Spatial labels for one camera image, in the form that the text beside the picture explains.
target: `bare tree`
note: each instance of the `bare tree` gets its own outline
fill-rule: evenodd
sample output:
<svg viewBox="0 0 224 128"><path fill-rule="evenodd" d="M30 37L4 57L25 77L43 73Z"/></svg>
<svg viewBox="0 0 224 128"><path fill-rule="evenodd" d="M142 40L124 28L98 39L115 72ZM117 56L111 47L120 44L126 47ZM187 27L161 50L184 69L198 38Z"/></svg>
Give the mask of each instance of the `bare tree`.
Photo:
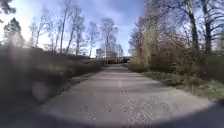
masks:
<svg viewBox="0 0 224 128"><path fill-rule="evenodd" d="M73 9L72 9L72 14L71 14L71 30L70 30L70 37L69 37L69 42L68 42L68 46L67 46L67 49L66 49L66 54L68 53L69 49L70 49L70 46L73 42L73 39L74 37L76 37L75 35L75 31L77 29L77 25L78 22L80 22L80 15L81 15L81 9L77 6L74 6Z"/></svg>
<svg viewBox="0 0 224 128"><path fill-rule="evenodd" d="M99 31L98 31L97 24L95 22L90 22L89 28L87 30L87 39L90 45L89 56L91 56L92 54L92 49L95 47L96 40L98 39L98 37L99 37Z"/></svg>
<svg viewBox="0 0 224 128"><path fill-rule="evenodd" d="M116 44L116 52L118 57L122 57L124 54L124 50L120 44Z"/></svg>
<svg viewBox="0 0 224 128"><path fill-rule="evenodd" d="M199 52L199 43L198 43L198 30L195 20L195 10L194 7L196 1L191 0L162 0L160 9L163 9L164 15L169 13L176 14L176 17L179 16L179 23L184 23L186 17L188 17L191 24L191 36L193 43L193 52L198 54Z"/></svg>
<svg viewBox="0 0 224 128"><path fill-rule="evenodd" d="M83 39L83 31L85 30L84 26L84 17L80 17L76 24L75 33L76 33L76 42L75 42L75 54L79 55L84 52L84 47L86 47L86 43Z"/></svg>
<svg viewBox="0 0 224 128"><path fill-rule="evenodd" d="M52 28L51 14L48 9L42 9L42 15L40 21L33 21L30 26L33 37L36 38L35 47L38 47L39 38L43 34L46 34Z"/></svg>
<svg viewBox="0 0 224 128"><path fill-rule="evenodd" d="M62 30L61 30L61 43L60 43L60 53L62 53L62 44L64 40L64 31L65 31L65 25L66 20L71 16L71 9L72 9L72 0L63 0L62 5L62 13L63 13L63 20L62 20Z"/></svg>
<svg viewBox="0 0 224 128"><path fill-rule="evenodd" d="M222 23L224 21L223 5L220 2L219 0L201 0L202 12L204 14L206 54L211 53L212 41L216 36L220 35L216 30L224 26Z"/></svg>
<svg viewBox="0 0 224 128"><path fill-rule="evenodd" d="M102 20L101 34L102 34L102 39L104 40L106 57L110 57L110 55L115 52L114 48L115 48L117 32L118 32L118 28L115 27L114 21L112 19L105 18Z"/></svg>

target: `roadside grass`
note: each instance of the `roadside grass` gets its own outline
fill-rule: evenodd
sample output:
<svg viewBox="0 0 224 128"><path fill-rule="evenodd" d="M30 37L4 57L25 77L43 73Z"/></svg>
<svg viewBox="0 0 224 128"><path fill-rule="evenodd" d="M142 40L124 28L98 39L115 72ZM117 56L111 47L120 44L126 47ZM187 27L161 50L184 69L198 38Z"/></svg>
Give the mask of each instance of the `roadside grass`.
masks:
<svg viewBox="0 0 224 128"><path fill-rule="evenodd" d="M123 65L131 71L143 74L154 80L182 89L197 96L207 97L212 101L224 100L224 84L215 80L205 81L196 76L181 76L173 73L143 70L141 66Z"/></svg>

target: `branch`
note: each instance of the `branch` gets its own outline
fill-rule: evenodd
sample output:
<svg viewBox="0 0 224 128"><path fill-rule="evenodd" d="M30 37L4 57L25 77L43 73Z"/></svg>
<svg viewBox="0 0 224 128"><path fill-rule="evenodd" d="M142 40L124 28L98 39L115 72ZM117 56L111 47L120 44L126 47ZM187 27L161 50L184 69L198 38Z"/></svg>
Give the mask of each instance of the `branch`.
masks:
<svg viewBox="0 0 224 128"><path fill-rule="evenodd" d="M214 17L213 19L211 19L211 20L209 21L209 23L212 23L212 22L214 22L216 19L219 19L219 18L224 18L224 15L223 15L223 16L216 16L216 17Z"/></svg>
<svg viewBox="0 0 224 128"><path fill-rule="evenodd" d="M213 28L211 29L211 31L213 31L213 30L215 30L215 29L217 29L217 28L223 27L223 26L224 26L224 24L217 25L216 27L213 27Z"/></svg>

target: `tree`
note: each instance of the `tree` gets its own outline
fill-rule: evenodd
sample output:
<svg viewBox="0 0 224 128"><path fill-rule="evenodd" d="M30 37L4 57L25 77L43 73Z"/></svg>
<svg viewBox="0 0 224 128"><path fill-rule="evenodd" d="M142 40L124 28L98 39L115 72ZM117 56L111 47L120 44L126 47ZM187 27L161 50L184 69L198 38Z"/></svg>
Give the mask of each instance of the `tree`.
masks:
<svg viewBox="0 0 224 128"><path fill-rule="evenodd" d="M42 9L42 15L40 17L40 21L33 21L30 26L32 34L34 34L36 38L35 47L38 47L40 36L48 33L52 29L52 21L51 15L48 9Z"/></svg>
<svg viewBox="0 0 224 128"><path fill-rule="evenodd" d="M69 48L71 46L71 43L73 42L73 39L75 39L75 51L76 55L78 55L81 52L82 47L84 47L82 33L85 29L84 27L84 17L81 16L81 9L77 6L73 6L73 11L71 14L71 32L70 32L70 39L67 46L66 53L69 51Z"/></svg>
<svg viewBox="0 0 224 128"><path fill-rule="evenodd" d="M116 45L116 53L118 57L122 57L124 54L124 50L120 44Z"/></svg>
<svg viewBox="0 0 224 128"><path fill-rule="evenodd" d="M10 13L15 13L16 9L13 7L10 7L9 3L12 2L12 0L0 0L0 14L5 13L5 14L10 14Z"/></svg>
<svg viewBox="0 0 224 128"><path fill-rule="evenodd" d="M99 48L99 49L96 49L96 58L103 58L104 56L104 50Z"/></svg>
<svg viewBox="0 0 224 128"><path fill-rule="evenodd" d="M178 23L186 23L188 17L191 26L191 36L192 36L192 51L197 55L199 53L199 42L198 42L198 29L195 20L195 10L194 6L197 1L191 0L162 0L157 2L159 9L162 10L162 15L168 16L168 14L175 15L179 18Z"/></svg>
<svg viewBox="0 0 224 128"><path fill-rule="evenodd" d="M99 37L99 31L98 31L97 24L95 22L90 22L89 28L87 30L87 39L90 45L89 56L91 56L92 54L92 49L95 47L96 40L98 39L98 37Z"/></svg>
<svg viewBox="0 0 224 128"><path fill-rule="evenodd" d="M224 26L222 23L224 21L223 5L219 0L201 0L201 5L205 25L205 53L209 54L212 50L212 41L220 35L216 30Z"/></svg>
<svg viewBox="0 0 224 128"><path fill-rule="evenodd" d="M104 40L106 57L110 57L110 54L114 52L117 31L118 28L115 27L114 21L112 19L105 18L102 20L101 34L102 39Z"/></svg>
<svg viewBox="0 0 224 128"><path fill-rule="evenodd" d="M4 43L8 46L19 47L22 47L24 44L20 24L15 18L4 27Z"/></svg>
<svg viewBox="0 0 224 128"><path fill-rule="evenodd" d="M62 45L63 45L63 40L64 40L64 31L65 31L65 25L66 25L66 20L71 16L71 9L72 9L72 0L63 0L62 4L62 30L61 30L61 43L60 43L60 53L62 53Z"/></svg>
<svg viewBox="0 0 224 128"><path fill-rule="evenodd" d="M47 49L55 52L58 47L57 46L58 40L61 33L61 20L59 20L56 24L51 24L51 25L52 25L50 26L51 29L48 33L48 37L50 39L51 44L47 44L46 47L48 47Z"/></svg>

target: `asphalt path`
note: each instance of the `asphalt path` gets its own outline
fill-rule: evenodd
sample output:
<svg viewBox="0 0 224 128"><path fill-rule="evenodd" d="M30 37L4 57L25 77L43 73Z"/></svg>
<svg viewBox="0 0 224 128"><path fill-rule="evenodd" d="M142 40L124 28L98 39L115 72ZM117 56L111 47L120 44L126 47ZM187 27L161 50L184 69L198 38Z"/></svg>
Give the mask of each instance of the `asphalt path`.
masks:
<svg viewBox="0 0 224 128"><path fill-rule="evenodd" d="M111 65L7 128L224 128L205 98Z"/></svg>

